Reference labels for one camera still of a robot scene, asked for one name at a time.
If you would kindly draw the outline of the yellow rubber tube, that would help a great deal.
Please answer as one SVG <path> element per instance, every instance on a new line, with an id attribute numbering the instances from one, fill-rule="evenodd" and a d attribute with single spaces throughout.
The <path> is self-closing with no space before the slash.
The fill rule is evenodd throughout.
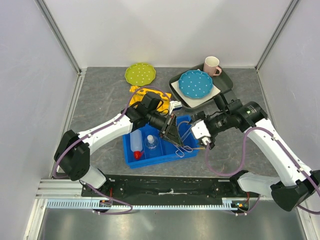
<path id="1" fill-rule="evenodd" d="M 177 129 L 178 129 L 178 131 L 179 131 L 179 128 L 180 128 L 180 126 L 182 125 L 182 124 L 189 124 L 189 121 L 181 121 L 178 125 L 177 125 Z M 188 152 L 190 152 L 191 150 L 193 151 L 193 150 L 205 150 L 205 148 L 204 147 L 201 147 L 201 146 L 198 146 L 198 147 L 193 147 L 193 148 L 191 148 L 191 147 L 189 147 L 189 146 L 186 146 L 186 147 L 184 147 L 184 149 Z"/>

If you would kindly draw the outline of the metal crucible tongs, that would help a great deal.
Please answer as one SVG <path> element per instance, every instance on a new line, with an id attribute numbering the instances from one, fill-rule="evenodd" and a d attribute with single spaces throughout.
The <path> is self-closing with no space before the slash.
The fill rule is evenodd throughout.
<path id="1" fill-rule="evenodd" d="M 176 151 L 175 154 L 179 157 L 179 158 L 184 158 L 186 153 L 192 153 L 193 149 L 188 146 L 177 146 L 175 145 Z"/>

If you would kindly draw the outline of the glass flask white stopper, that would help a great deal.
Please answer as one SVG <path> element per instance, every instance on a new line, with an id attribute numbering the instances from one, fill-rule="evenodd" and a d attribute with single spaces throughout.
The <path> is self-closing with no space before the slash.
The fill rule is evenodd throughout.
<path id="1" fill-rule="evenodd" d="M 159 140 L 155 135 L 149 134 L 145 140 L 145 147 L 148 148 L 149 150 L 155 150 L 158 145 L 159 145 Z"/>

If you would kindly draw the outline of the wash bottle red cap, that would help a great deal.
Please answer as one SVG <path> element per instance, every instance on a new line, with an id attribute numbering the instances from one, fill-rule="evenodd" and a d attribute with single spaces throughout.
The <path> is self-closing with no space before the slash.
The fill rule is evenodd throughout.
<path id="1" fill-rule="evenodd" d="M 144 154 L 142 132 L 137 129 L 130 133 L 130 150 L 135 160 L 140 160 Z"/>

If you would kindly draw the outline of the dark green tray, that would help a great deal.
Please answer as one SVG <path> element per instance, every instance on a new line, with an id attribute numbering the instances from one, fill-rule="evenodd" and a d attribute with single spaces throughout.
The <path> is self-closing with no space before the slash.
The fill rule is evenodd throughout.
<path id="1" fill-rule="evenodd" d="M 214 87 L 209 95 L 200 99 L 191 99 L 189 97 L 184 96 L 178 88 L 178 80 L 180 76 L 189 70 L 202 71 L 203 68 L 204 68 L 204 63 L 201 63 L 199 65 L 193 66 L 185 70 L 182 73 L 179 73 L 178 75 L 172 77 L 169 80 L 169 88 L 172 93 L 172 96 L 177 101 L 180 101 L 182 103 L 183 108 L 186 109 L 187 111 L 199 109 L 200 107 L 204 107 L 205 105 L 214 103 L 215 96 L 217 96 L 219 93 L 226 92 L 229 89 L 232 89 L 234 86 L 233 81 L 230 79 L 230 77 L 224 71 L 222 71 L 222 73 L 219 76 L 212 77 Z"/>

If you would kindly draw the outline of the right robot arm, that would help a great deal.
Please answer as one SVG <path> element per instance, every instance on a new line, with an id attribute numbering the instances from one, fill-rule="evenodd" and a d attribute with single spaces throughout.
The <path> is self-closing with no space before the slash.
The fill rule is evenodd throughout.
<path id="1" fill-rule="evenodd" d="M 290 212 L 298 207 L 310 214 L 319 214 L 301 205 L 314 193 L 320 192 L 320 172 L 312 170 L 294 154 L 274 128 L 263 108 L 256 102 L 243 104 L 233 91 L 220 93 L 215 104 L 218 111 L 196 113 L 191 118 L 191 133 L 205 147 L 206 155 L 215 146 L 215 138 L 231 128 L 240 130 L 242 155 L 239 167 L 231 173 L 210 171 L 221 177 L 235 179 L 229 184 L 229 191 L 235 197 L 252 192 L 271 197 L 283 210 Z M 277 177 L 253 174 L 243 169 L 246 157 L 246 142 L 251 139 L 276 170 Z"/>

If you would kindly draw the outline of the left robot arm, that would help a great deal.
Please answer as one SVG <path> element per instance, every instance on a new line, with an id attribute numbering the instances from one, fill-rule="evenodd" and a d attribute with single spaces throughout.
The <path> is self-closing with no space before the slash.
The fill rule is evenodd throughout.
<path id="1" fill-rule="evenodd" d="M 83 181 L 92 186 L 99 197 L 106 196 L 110 185 L 105 175 L 91 166 L 90 157 L 97 149 L 114 139 L 149 125 L 159 131 L 159 137 L 177 147 L 183 141 L 177 127 L 177 117 L 173 113 L 182 108 L 182 103 L 171 100 L 168 114 L 161 115 L 158 106 L 163 105 L 161 96 L 147 92 L 141 101 L 126 106 L 111 120 L 79 133 L 66 131 L 54 155 L 55 165 L 60 167 L 71 181 Z"/>

